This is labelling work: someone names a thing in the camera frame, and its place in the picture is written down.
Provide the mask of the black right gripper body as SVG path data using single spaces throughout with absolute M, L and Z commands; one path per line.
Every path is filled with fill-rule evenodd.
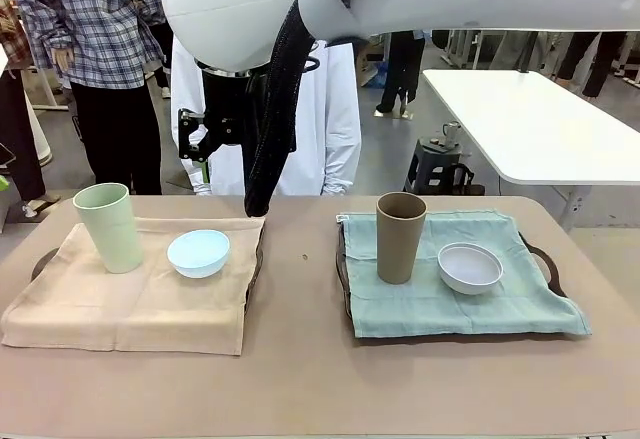
M 248 93 L 249 72 L 230 73 L 203 68 L 205 111 L 202 125 L 205 136 L 199 143 L 203 153 L 214 153 L 222 145 L 239 145 L 244 153 L 251 151 Z

